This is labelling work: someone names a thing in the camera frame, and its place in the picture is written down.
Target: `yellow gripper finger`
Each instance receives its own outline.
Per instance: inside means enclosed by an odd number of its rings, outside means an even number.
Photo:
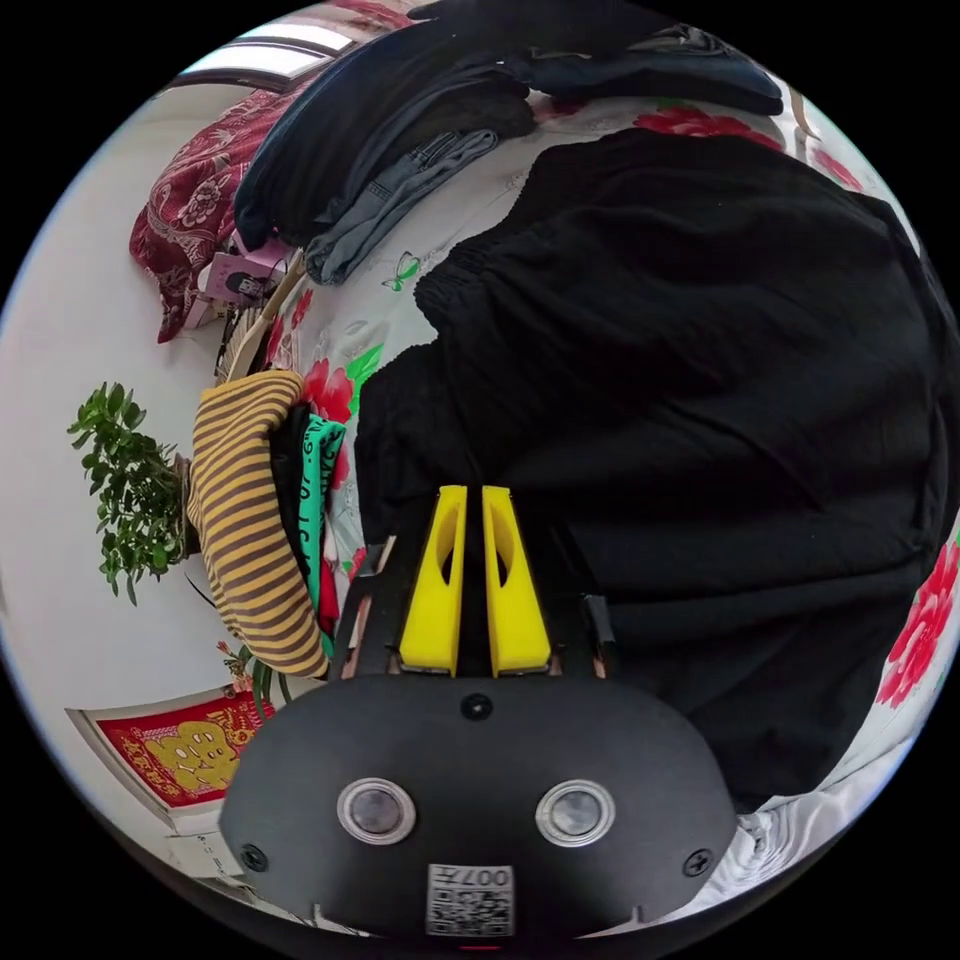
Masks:
[[[441,487],[400,640],[404,670],[456,676],[466,533],[467,488]]]
[[[483,488],[483,551],[493,675],[546,670],[550,640],[506,487]]]

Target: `red poster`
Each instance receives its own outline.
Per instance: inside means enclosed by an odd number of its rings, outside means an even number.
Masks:
[[[273,707],[263,706],[272,716]],[[240,754],[262,723],[250,693],[93,722],[144,786],[180,809],[223,799]]]

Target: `white wall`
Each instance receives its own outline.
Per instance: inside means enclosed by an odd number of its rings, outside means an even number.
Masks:
[[[220,686],[216,613],[174,572],[143,580],[140,606],[97,570],[94,502],[66,428],[103,380],[147,411],[142,429],[190,450],[217,325],[156,342],[160,304],[127,242],[173,154],[246,91],[172,90],[127,123],[78,176],[36,240],[0,326],[0,580],[4,653],[50,748],[99,810],[170,860],[165,829],[113,778],[64,708],[150,703]]]

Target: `window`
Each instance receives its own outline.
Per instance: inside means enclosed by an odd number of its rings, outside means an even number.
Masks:
[[[308,23],[265,23],[262,27],[254,27],[241,34],[236,43],[267,42],[293,44],[294,46],[316,46],[322,50],[337,54],[349,47],[352,41],[349,37],[326,27],[317,27]]]
[[[202,57],[170,86],[229,83],[286,93],[353,45],[349,37],[325,27],[268,23]]]

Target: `window frame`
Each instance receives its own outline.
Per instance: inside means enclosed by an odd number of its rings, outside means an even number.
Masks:
[[[240,52],[246,47],[272,47],[275,49],[289,50],[294,53],[300,53],[305,56],[313,57],[316,62],[304,70],[296,73],[294,76],[276,73],[267,67],[258,67],[253,63],[251,63],[249,67],[210,67],[208,69],[201,70],[191,70],[188,67],[187,70],[177,74],[177,76],[174,77],[174,79],[168,85],[168,89],[175,87],[191,87],[199,84],[218,83],[240,87],[252,87],[257,90],[267,90],[271,93],[283,95],[285,93],[289,93],[291,90],[295,89],[306,81],[312,81],[316,79],[334,61],[360,46],[360,41],[346,37],[344,34],[339,34],[339,36],[344,37],[345,40],[349,41],[340,50],[336,50],[333,47],[328,47],[319,42],[290,37],[270,36],[269,34],[255,37],[237,37],[235,40],[231,40],[229,43],[225,43],[223,46],[218,47],[217,50],[211,51],[211,53],[216,53],[220,50],[235,50]]]

